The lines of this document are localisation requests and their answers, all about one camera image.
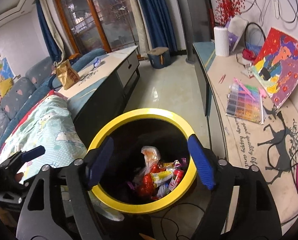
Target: sliding glass door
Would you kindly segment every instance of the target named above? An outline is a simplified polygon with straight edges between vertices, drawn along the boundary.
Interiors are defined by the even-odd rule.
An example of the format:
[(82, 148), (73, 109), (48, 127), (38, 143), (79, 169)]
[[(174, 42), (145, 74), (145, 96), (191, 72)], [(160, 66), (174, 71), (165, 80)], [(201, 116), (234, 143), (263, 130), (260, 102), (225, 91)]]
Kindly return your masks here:
[(130, 0), (56, 0), (76, 53), (107, 52), (139, 44)]

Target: blue curtain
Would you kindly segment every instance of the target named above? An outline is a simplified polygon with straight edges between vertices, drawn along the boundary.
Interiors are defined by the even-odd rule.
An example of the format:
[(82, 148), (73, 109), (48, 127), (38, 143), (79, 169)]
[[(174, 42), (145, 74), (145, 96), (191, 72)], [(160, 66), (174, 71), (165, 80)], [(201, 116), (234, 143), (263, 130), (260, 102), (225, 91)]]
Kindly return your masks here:
[(175, 33), (165, 0), (139, 0), (148, 27), (152, 47), (177, 51)]
[(50, 54), (50, 58), (52, 59), (53, 62), (60, 62), (62, 52), (58, 47), (58, 45), (56, 44), (50, 32), (50, 29), (47, 25), (47, 21), (45, 20), (40, 0), (36, 0), (35, 3), (36, 3), (36, 9), (38, 11), (38, 18), (39, 18), (42, 34), (44, 37), (45, 45), (47, 46), (47, 50)]

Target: diamond painting tray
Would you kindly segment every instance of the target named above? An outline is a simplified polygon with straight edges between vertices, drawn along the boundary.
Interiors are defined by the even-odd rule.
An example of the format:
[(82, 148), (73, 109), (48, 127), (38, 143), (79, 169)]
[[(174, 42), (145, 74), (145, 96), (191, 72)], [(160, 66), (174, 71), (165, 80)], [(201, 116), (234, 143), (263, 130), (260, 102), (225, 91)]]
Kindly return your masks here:
[(229, 88), (226, 115), (244, 119), (247, 121), (263, 124), (264, 114), (262, 106), (262, 97), (258, 88), (244, 85), (255, 98), (253, 100), (243, 88), (233, 83)]

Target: canvas painting of woman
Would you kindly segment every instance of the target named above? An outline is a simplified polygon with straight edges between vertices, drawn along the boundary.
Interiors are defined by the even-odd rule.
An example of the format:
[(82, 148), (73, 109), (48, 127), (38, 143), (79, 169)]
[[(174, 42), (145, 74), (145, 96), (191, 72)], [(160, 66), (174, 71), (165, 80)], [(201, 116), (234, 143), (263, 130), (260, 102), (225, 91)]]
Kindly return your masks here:
[(298, 83), (298, 41), (271, 28), (252, 70), (279, 108)]

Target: brown paper bag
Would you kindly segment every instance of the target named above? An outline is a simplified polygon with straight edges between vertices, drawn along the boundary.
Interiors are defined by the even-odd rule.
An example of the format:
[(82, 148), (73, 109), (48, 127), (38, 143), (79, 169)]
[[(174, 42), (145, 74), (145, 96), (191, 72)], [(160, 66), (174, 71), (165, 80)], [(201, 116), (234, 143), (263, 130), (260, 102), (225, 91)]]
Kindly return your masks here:
[(69, 60), (66, 60), (56, 67), (56, 73), (64, 90), (69, 89), (79, 81), (79, 74), (71, 67)]

